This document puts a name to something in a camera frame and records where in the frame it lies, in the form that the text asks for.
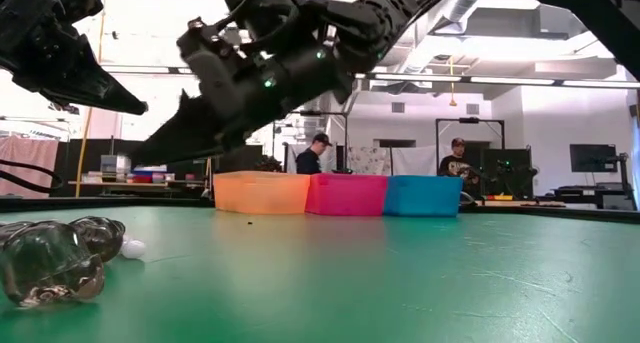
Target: monitor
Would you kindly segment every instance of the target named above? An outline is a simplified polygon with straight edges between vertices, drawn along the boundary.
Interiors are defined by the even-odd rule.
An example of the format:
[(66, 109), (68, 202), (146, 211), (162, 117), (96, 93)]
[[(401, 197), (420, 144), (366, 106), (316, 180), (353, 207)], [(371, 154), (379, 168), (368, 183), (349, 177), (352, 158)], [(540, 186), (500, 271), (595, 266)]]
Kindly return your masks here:
[(617, 173), (614, 144), (571, 144), (571, 171), (574, 173)]

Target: box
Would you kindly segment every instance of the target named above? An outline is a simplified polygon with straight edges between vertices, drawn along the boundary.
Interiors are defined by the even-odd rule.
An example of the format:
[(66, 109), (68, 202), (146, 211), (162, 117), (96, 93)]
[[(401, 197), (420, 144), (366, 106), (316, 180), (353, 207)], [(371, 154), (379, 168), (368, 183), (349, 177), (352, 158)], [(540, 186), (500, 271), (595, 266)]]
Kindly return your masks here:
[(387, 177), (373, 175), (314, 174), (307, 212), (333, 216), (381, 216)]
[(308, 175), (233, 172), (213, 176), (216, 208), (246, 214), (304, 214)]
[(389, 177), (384, 213), (408, 217), (455, 217), (462, 178), (431, 176)]

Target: green table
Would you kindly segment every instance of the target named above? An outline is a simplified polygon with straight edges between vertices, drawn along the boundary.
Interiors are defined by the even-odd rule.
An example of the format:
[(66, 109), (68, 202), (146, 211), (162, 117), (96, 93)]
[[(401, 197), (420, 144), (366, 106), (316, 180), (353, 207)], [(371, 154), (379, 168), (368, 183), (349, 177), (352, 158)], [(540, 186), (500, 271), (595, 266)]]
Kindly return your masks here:
[(509, 214), (249, 217), (132, 207), (148, 245), (94, 302), (17, 310), (0, 342), (638, 342), (640, 226)]

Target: red container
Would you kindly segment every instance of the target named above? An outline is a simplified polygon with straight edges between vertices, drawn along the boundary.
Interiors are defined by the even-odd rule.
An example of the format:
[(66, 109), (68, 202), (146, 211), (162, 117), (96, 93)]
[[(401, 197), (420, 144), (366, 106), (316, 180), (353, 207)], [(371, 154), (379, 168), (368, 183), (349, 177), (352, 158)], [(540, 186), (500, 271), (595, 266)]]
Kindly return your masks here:
[(306, 211), (333, 216), (381, 216), (386, 192), (387, 177), (314, 174)]

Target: white wall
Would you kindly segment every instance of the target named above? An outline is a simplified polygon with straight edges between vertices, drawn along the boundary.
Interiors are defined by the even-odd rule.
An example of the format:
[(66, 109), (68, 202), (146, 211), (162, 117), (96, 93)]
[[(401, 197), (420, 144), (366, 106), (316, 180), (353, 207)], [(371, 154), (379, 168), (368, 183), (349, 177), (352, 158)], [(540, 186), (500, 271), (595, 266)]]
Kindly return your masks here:
[[(506, 120), (507, 147), (531, 146), (533, 165), (540, 169), (534, 180), (536, 195), (563, 185), (593, 184), (591, 174), (571, 172), (570, 144), (615, 144), (618, 153), (632, 151), (627, 94), (612, 89), (521, 87), (493, 101), (494, 117)], [(595, 173), (595, 180), (619, 182), (620, 174)]]
[[(491, 103), (481, 94), (456, 94), (457, 106), (449, 105), (450, 94), (433, 97), (432, 94), (401, 94), (393, 96), (381, 92), (361, 92), (349, 115), (348, 132), (351, 146), (373, 146), (375, 139), (415, 140), (419, 147), (435, 145), (436, 118), (468, 117), (467, 103), (480, 104), (479, 118), (491, 118)], [(404, 102), (405, 113), (391, 113), (391, 102)], [(447, 123), (440, 123), (444, 129)], [(341, 130), (331, 133), (334, 141), (342, 144)], [(496, 141), (496, 134), (485, 124), (453, 123), (440, 136), (440, 142), (449, 145), (455, 137), (468, 141)]]

